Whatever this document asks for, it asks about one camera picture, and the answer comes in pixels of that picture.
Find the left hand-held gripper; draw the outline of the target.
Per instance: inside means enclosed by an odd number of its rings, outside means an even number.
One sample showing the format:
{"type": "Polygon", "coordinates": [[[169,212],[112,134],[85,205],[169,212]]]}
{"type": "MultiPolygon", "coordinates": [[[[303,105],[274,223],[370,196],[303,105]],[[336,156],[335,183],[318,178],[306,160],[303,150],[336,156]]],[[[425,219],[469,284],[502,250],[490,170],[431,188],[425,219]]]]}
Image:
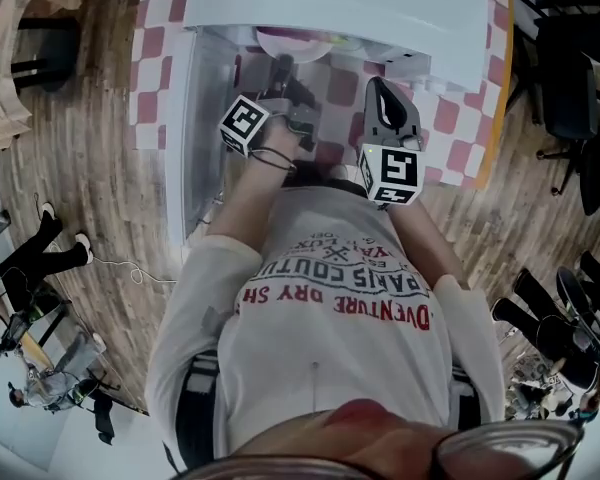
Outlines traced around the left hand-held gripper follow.
{"type": "Polygon", "coordinates": [[[284,117],[289,129],[308,153],[316,147],[320,105],[315,95],[292,75],[293,58],[280,55],[272,63],[265,99],[253,101],[240,94],[222,117],[218,130],[224,144],[243,157],[263,144],[270,118],[284,117]]]}

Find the red white checkered tablecloth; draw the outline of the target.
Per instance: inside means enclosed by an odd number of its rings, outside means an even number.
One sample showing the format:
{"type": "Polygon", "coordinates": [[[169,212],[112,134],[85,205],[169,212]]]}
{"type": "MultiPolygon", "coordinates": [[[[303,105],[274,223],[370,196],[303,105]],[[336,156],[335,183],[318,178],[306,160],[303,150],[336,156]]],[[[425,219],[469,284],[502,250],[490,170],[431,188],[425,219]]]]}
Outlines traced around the red white checkered tablecloth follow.
{"type": "MultiPolygon", "coordinates": [[[[129,123],[134,145],[141,150],[163,150],[175,135],[168,122],[178,79],[172,65],[186,47],[180,36],[186,3],[139,3],[132,47],[129,123]]],[[[478,91],[436,95],[429,85],[401,85],[420,112],[428,161],[426,177],[431,181],[475,188],[503,85],[507,11],[507,0],[490,0],[484,74],[478,91]]],[[[354,148],[362,134],[364,89],[371,77],[384,74],[386,65],[384,61],[362,60],[334,51],[299,65],[298,78],[323,106],[314,158],[355,158],[354,148]]]]}

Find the person's white printed shirt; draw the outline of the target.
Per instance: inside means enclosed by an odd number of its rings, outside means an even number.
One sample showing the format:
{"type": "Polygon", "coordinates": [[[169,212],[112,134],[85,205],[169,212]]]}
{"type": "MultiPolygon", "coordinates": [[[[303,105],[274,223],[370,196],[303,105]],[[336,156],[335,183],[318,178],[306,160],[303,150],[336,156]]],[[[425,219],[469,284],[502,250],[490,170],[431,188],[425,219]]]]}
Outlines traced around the person's white printed shirt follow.
{"type": "Polygon", "coordinates": [[[503,418],[501,357],[483,292],[448,275],[431,288],[388,215],[358,195],[285,189],[270,223],[251,272],[214,275],[208,236],[184,264],[145,388],[168,446],[177,444],[191,360],[209,349],[219,363],[215,457],[279,423],[355,399],[450,426],[455,364],[478,391],[482,422],[503,418]]]}

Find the black wrist band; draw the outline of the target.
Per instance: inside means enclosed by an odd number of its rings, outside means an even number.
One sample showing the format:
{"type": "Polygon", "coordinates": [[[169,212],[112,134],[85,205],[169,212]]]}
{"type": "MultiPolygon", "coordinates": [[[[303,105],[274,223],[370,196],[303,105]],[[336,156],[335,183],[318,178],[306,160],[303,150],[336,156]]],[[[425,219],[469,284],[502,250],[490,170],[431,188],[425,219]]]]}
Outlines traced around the black wrist band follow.
{"type": "Polygon", "coordinates": [[[283,170],[287,174],[297,171],[297,166],[290,157],[270,147],[252,149],[249,152],[249,157],[268,166],[283,170]]]}

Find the person's right forearm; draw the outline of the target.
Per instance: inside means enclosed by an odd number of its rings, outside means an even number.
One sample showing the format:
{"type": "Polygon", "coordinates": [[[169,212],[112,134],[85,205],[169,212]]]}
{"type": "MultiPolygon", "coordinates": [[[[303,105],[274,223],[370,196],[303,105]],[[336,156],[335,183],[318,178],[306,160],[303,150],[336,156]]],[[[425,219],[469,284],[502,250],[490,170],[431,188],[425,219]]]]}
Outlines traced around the person's right forearm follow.
{"type": "Polygon", "coordinates": [[[407,259],[431,288],[445,275],[469,288],[462,262],[419,200],[391,205],[387,213],[407,259]]]}

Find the black stool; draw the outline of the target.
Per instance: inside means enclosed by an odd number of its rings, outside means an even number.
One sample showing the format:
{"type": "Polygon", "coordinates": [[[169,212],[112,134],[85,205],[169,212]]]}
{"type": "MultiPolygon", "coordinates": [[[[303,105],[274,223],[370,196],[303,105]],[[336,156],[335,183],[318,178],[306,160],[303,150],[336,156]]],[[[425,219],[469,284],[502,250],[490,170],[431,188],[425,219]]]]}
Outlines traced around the black stool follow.
{"type": "Polygon", "coordinates": [[[35,59],[11,64],[16,94],[41,87],[47,93],[59,91],[75,72],[81,43],[81,26],[71,16],[22,18],[18,31],[44,31],[35,59]]]}

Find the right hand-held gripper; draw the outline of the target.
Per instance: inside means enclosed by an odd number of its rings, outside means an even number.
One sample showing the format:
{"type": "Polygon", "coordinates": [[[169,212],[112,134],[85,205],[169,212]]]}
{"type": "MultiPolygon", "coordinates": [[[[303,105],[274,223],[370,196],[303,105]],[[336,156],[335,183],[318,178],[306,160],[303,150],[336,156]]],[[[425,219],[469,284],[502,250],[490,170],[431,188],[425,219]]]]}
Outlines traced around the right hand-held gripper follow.
{"type": "Polygon", "coordinates": [[[409,205],[423,188],[419,112],[398,85],[379,76],[366,86],[358,170],[367,198],[377,205],[409,205]]]}

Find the person's glasses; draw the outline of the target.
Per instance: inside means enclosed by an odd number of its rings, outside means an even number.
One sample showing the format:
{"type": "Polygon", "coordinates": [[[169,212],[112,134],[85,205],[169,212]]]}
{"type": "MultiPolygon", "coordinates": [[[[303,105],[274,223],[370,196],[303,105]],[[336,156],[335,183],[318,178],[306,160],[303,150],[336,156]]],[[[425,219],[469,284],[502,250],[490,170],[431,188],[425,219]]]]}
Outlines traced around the person's glasses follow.
{"type": "MultiPolygon", "coordinates": [[[[513,421],[453,432],[434,448],[427,480],[564,480],[584,432],[556,421],[513,421]]],[[[359,466],[291,455],[217,459],[173,480],[386,480],[359,466]]]]}

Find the white round plate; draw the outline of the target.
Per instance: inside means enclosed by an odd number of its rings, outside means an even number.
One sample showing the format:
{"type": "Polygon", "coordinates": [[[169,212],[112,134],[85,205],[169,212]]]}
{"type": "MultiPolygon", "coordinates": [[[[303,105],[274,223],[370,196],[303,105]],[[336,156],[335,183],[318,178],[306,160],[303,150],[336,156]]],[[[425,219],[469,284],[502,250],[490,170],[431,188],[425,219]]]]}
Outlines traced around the white round plate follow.
{"type": "Polygon", "coordinates": [[[296,64],[317,61],[331,52],[333,45],[316,39],[301,40],[256,30],[259,46],[272,58],[290,56],[296,64]]]}

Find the person's left forearm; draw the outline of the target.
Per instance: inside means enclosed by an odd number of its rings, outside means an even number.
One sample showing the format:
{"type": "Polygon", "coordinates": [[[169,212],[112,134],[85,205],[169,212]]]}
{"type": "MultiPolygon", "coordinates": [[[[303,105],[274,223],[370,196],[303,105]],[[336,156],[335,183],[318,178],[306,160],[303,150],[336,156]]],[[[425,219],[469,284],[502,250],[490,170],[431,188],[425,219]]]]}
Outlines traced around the person's left forearm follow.
{"type": "MultiPolygon", "coordinates": [[[[273,148],[294,161],[299,138],[289,130],[283,117],[274,117],[265,126],[260,147],[273,148]]],[[[234,190],[208,230],[208,237],[213,240],[210,266],[214,275],[227,274],[232,269],[251,272],[261,261],[271,209],[287,175],[249,157],[234,190]]]]}

